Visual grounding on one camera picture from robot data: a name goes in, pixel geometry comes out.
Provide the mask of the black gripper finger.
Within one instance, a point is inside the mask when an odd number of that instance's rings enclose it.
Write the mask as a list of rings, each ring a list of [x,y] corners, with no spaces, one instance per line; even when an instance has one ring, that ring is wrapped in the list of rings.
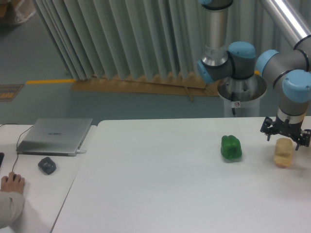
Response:
[[[296,143],[295,150],[298,150],[300,146],[309,147],[311,141],[311,130],[305,129],[296,133],[293,137],[293,141]]]
[[[275,122],[270,117],[266,117],[262,123],[260,132],[264,133],[267,136],[267,141],[269,141],[272,135],[277,134]]]

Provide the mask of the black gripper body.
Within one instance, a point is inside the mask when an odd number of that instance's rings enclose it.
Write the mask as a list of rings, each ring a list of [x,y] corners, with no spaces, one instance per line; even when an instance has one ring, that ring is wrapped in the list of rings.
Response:
[[[299,123],[290,123],[289,120],[282,121],[278,116],[272,124],[273,135],[279,134],[291,138],[293,141],[302,139],[301,134],[302,121]]]

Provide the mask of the grey sleeved forearm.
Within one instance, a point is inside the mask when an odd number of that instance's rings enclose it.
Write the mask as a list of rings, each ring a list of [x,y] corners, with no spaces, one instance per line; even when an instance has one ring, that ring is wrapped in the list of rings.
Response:
[[[17,192],[0,192],[0,228],[12,224],[22,213],[25,198]]]

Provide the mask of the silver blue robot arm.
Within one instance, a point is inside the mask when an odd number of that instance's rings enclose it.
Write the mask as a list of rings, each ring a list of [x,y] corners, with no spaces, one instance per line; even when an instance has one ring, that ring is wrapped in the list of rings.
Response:
[[[275,119],[265,118],[261,132],[267,137],[280,134],[291,138],[297,146],[308,147],[309,129],[301,129],[311,100],[311,29],[305,19],[287,0],[263,0],[269,16],[280,28],[293,51],[281,55],[267,50],[256,56],[247,42],[225,46],[230,0],[203,0],[210,28],[207,30],[205,54],[197,69],[206,83],[220,82],[219,93],[231,102],[245,95],[259,97],[259,84],[267,80],[280,95]]]

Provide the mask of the person's hand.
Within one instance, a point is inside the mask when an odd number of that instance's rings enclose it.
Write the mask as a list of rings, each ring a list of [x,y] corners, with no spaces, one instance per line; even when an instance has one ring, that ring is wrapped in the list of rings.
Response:
[[[3,192],[16,192],[19,194],[24,193],[25,179],[17,174],[16,179],[13,181],[15,172],[10,172],[8,176],[3,176],[1,179],[0,190]]]

